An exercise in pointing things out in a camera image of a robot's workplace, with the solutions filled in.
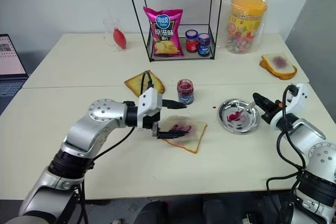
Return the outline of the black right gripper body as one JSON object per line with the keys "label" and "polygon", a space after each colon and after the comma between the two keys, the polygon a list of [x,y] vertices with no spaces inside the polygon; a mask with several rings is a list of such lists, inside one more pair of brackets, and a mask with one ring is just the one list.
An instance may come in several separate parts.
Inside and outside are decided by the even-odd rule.
{"label": "black right gripper body", "polygon": [[262,115],[262,119],[270,124],[271,120],[275,117],[275,115],[280,112],[282,113],[282,102],[280,100],[276,100],[273,105],[271,105],[270,111],[264,113]]}

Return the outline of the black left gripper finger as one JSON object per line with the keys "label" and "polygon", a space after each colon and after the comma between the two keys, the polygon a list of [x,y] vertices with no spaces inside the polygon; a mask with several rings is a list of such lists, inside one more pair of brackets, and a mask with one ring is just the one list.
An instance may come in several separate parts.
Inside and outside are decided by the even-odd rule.
{"label": "black left gripper finger", "polygon": [[174,100],[162,100],[162,107],[166,107],[168,109],[186,109],[187,105]]}
{"label": "black left gripper finger", "polygon": [[158,131],[157,138],[158,139],[173,139],[179,138],[188,135],[188,131],[181,131],[181,130],[169,130],[167,132]]}

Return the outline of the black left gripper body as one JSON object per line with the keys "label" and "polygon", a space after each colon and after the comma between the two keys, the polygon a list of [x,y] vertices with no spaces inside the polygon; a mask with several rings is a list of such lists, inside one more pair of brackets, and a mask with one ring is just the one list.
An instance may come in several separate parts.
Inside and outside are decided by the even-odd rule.
{"label": "black left gripper body", "polygon": [[143,118],[143,128],[152,130],[152,136],[158,137],[159,134],[159,121],[161,112],[155,113],[153,116],[146,115]]}

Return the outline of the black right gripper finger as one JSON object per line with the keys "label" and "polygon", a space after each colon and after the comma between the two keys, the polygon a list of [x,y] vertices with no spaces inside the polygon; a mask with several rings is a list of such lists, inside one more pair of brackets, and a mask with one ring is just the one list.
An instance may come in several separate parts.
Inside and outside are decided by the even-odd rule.
{"label": "black right gripper finger", "polygon": [[257,106],[271,106],[274,104],[271,100],[257,92],[253,93],[253,100]]}
{"label": "black right gripper finger", "polygon": [[271,101],[269,99],[255,99],[254,102],[265,113],[270,111],[270,109],[271,109]]}

